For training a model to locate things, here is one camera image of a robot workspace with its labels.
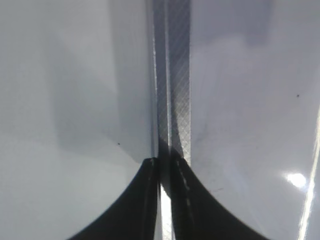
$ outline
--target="glossy white paint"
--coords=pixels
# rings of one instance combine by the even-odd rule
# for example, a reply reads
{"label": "glossy white paint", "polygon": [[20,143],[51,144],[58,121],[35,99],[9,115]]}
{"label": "glossy white paint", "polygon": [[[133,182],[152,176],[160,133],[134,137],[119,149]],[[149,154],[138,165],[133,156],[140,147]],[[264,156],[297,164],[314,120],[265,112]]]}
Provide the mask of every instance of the glossy white paint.
{"label": "glossy white paint", "polygon": [[275,240],[320,236],[320,1],[197,0],[191,165]]}
{"label": "glossy white paint", "polygon": [[0,1],[0,239],[70,237],[151,156],[146,19],[144,0]]}

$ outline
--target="white surface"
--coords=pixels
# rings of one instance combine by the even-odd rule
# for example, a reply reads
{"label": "white surface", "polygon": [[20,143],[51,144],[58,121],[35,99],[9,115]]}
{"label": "white surface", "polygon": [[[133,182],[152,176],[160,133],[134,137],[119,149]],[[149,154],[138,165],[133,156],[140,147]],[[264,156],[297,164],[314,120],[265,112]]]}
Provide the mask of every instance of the white surface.
{"label": "white surface", "polygon": [[144,0],[0,1],[0,239],[72,236],[151,157],[146,19]]}
{"label": "white surface", "polygon": [[192,11],[192,168],[256,231],[318,240],[320,1],[196,0]]}

